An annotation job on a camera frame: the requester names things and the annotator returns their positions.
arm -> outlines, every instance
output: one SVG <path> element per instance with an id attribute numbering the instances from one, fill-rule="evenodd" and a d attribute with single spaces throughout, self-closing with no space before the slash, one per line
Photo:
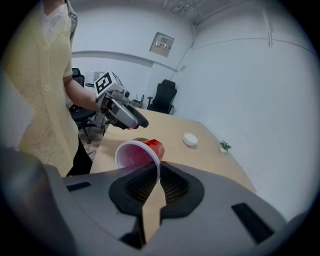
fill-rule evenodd
<path id="1" fill-rule="evenodd" d="M 88 110 L 96 110 L 96 95 L 72 79 L 72 75 L 63 78 L 65 92 L 70 100 L 77 106 Z"/>

office chair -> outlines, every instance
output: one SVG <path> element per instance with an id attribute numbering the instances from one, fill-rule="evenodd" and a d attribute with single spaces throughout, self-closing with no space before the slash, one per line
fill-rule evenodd
<path id="1" fill-rule="evenodd" d="M 72 77 L 80 76 L 80 69 L 79 68 L 72 68 Z"/>
<path id="2" fill-rule="evenodd" d="M 72 69 L 73 74 L 72 75 L 73 80 L 77 81 L 82 87 L 85 86 L 85 77 L 80 74 L 80 71 L 78 68 L 73 68 Z M 78 126 L 78 129 L 81 130 L 83 129 L 85 137 L 86 137 L 86 143 L 90 144 L 91 140 L 88 136 L 87 127 L 95 127 L 93 123 L 88 123 L 89 118 L 93 117 L 96 114 L 96 111 L 94 110 L 89 110 L 80 106 L 73 105 L 69 109 L 71 113 L 72 119 L 75 121 L 76 125 Z"/>
<path id="3" fill-rule="evenodd" d="M 155 97 L 148 97 L 149 103 L 147 110 L 170 114 L 171 110 L 174 108 L 172 101 L 177 94 L 175 87 L 175 82 L 166 79 L 163 80 L 162 83 L 159 83 Z"/>

black slot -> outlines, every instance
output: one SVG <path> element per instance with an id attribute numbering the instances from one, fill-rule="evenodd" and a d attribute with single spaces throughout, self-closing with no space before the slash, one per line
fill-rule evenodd
<path id="1" fill-rule="evenodd" d="M 262 243 L 274 234 L 246 203 L 239 203 L 231 206 L 231 208 L 257 244 Z"/>
<path id="2" fill-rule="evenodd" d="M 68 185 L 66 186 L 66 188 L 71 192 L 71 191 L 75 191 L 75 190 L 81 190 L 84 189 L 86 187 L 90 187 L 91 184 L 89 182 L 81 182 L 81 183 L 77 183 L 77 184 L 72 184 L 72 185 Z"/>

red plastic cup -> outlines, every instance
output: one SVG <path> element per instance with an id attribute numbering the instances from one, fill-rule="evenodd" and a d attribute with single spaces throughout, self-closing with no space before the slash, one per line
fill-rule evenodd
<path id="1" fill-rule="evenodd" d="M 129 140 L 122 143 L 115 151 L 117 169 L 154 162 L 157 169 L 157 180 L 160 177 L 160 162 L 164 156 L 163 144 L 156 139 L 138 141 Z"/>

white shirt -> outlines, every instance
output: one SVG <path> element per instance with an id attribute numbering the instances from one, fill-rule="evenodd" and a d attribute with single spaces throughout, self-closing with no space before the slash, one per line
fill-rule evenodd
<path id="1" fill-rule="evenodd" d="M 58 8 L 53 10 L 47 16 L 45 14 L 44 5 L 42 2 L 40 24 L 41 24 L 42 32 L 46 38 L 50 35 L 51 31 L 54 29 L 54 27 L 58 23 L 59 19 L 61 18 L 61 16 L 64 14 L 65 8 L 67 8 L 66 3 L 60 5 Z"/>

